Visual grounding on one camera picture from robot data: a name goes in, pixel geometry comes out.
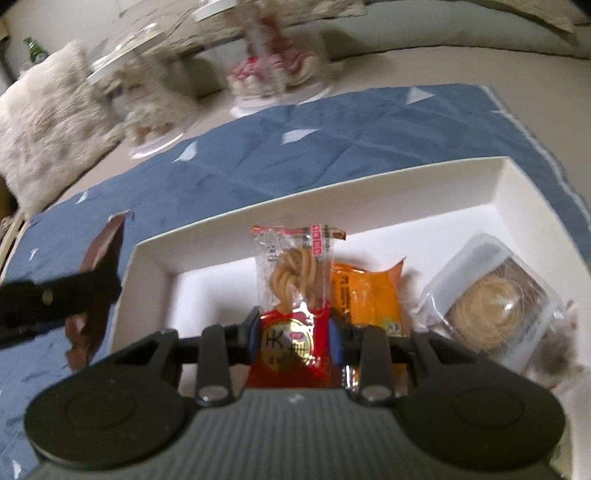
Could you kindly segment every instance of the blue quilt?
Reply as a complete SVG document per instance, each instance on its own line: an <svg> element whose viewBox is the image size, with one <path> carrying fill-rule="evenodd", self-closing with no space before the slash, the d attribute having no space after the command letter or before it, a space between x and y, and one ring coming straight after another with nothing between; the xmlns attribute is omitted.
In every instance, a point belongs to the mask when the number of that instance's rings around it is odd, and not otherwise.
<svg viewBox="0 0 591 480"><path fill-rule="evenodd" d="M487 87L373 89L279 106L185 140L132 170L37 215L8 280L77 271L109 215L131 209L119 273L151 236L254 203L385 171L508 155L532 178L591 257L589 211L559 163ZM0 351L0 478L36 464L23 431L29 401L68 376L63 330ZM98 358L106 354L106 345Z"/></svg>

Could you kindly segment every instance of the black circular pad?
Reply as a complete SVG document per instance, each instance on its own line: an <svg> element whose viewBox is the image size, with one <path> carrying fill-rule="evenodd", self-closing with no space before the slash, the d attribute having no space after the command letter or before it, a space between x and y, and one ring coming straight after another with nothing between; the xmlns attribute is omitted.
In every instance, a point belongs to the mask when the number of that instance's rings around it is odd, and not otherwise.
<svg viewBox="0 0 591 480"><path fill-rule="evenodd" d="M133 463L170 443L186 419L174 387L142 367L82 372L29 405L25 431L35 450L68 468Z"/></svg>
<svg viewBox="0 0 591 480"><path fill-rule="evenodd" d="M445 365L402 401L401 423L446 463L505 471L547 458L564 414L551 393L496 365Z"/></svg>

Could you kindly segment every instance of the white wall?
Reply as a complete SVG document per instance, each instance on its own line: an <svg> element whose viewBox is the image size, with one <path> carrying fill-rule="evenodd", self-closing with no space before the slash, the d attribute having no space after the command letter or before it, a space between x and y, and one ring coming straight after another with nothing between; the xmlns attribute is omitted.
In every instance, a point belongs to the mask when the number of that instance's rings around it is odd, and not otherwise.
<svg viewBox="0 0 591 480"><path fill-rule="evenodd" d="M108 38L119 17L120 9L139 0L18 0L4 15L11 40L7 60L18 73L28 60L22 42L36 38L49 52L61 49L71 40L81 40L93 49Z"/></svg>

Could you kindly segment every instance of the white fluffy pillow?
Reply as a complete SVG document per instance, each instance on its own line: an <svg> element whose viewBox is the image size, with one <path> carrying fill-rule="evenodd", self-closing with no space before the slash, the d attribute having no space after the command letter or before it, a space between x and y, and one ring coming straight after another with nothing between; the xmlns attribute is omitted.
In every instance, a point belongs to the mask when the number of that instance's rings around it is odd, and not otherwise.
<svg viewBox="0 0 591 480"><path fill-rule="evenodd" d="M0 96L0 174L27 218L122 138L89 73L84 47L74 41Z"/></svg>

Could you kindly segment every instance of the snack package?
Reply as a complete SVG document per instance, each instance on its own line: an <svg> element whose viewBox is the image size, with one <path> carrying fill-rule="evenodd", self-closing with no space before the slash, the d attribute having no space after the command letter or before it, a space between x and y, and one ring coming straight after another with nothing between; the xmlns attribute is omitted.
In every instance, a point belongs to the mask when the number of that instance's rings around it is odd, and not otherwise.
<svg viewBox="0 0 591 480"><path fill-rule="evenodd" d="M418 316L521 373L564 306L500 240L472 238L427 285Z"/></svg>
<svg viewBox="0 0 591 480"><path fill-rule="evenodd" d="M578 375L583 369L577 361L578 330L577 308L573 302L568 302L566 312L554 313L523 375L548 389Z"/></svg>
<svg viewBox="0 0 591 480"><path fill-rule="evenodd" d="M261 350L246 386L330 387L328 346L333 241L345 233L327 225L254 226L261 306Z"/></svg>
<svg viewBox="0 0 591 480"><path fill-rule="evenodd" d="M388 336L406 336L409 328L400 316L398 280L404 260L389 270L370 272L351 265L333 266L331 306L353 325L376 325ZM406 394L408 388L405 365L393 365L397 393ZM355 368L345 367L343 385L356 391L359 375Z"/></svg>

